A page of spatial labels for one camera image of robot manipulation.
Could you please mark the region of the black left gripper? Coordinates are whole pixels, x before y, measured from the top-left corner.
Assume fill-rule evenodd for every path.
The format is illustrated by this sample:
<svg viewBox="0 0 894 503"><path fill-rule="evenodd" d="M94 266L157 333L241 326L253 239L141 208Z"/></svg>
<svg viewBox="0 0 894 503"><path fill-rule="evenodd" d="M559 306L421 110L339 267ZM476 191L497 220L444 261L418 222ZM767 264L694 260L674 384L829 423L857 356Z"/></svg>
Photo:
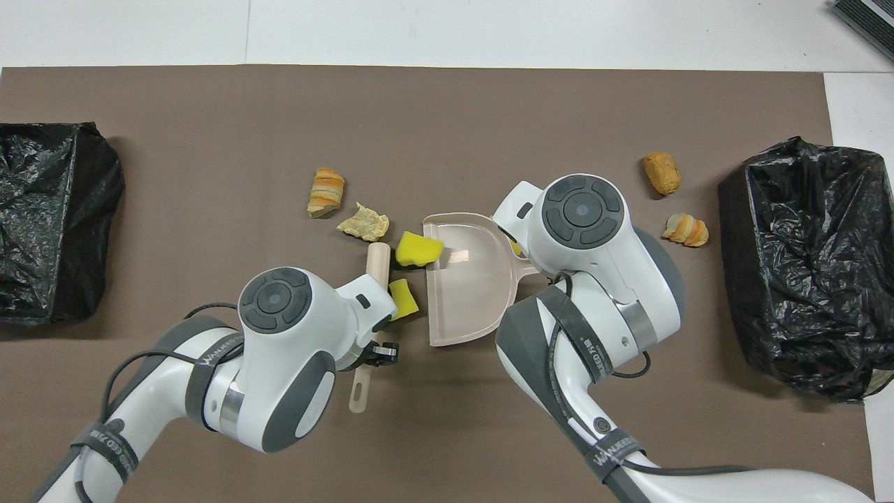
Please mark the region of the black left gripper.
<svg viewBox="0 0 894 503"><path fill-rule="evenodd" d="M369 362L374 362L374 366L389 366L398 363L400 356L400 345L396 342L377 344L376 341L371 341L362 350L356 346L351 349L358 352L349 351L344 357L345 366L341 370L354 370Z"/></svg>

